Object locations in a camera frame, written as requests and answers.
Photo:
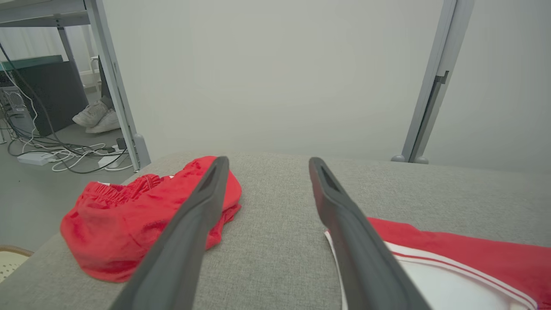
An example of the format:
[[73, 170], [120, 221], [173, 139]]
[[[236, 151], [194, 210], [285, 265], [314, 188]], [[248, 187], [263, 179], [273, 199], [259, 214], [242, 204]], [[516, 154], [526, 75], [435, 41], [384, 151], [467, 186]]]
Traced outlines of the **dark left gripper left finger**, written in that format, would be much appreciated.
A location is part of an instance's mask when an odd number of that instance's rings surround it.
[[228, 175], [228, 157], [217, 157], [114, 300], [112, 310], [193, 308], [208, 233], [222, 215]]

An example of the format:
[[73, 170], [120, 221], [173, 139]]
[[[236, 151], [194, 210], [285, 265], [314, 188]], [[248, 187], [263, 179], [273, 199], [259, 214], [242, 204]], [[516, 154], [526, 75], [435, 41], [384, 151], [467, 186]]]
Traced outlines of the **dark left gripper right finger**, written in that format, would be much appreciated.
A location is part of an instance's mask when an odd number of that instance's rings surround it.
[[428, 310], [407, 273], [328, 165], [309, 160], [317, 212], [329, 230], [350, 310]]

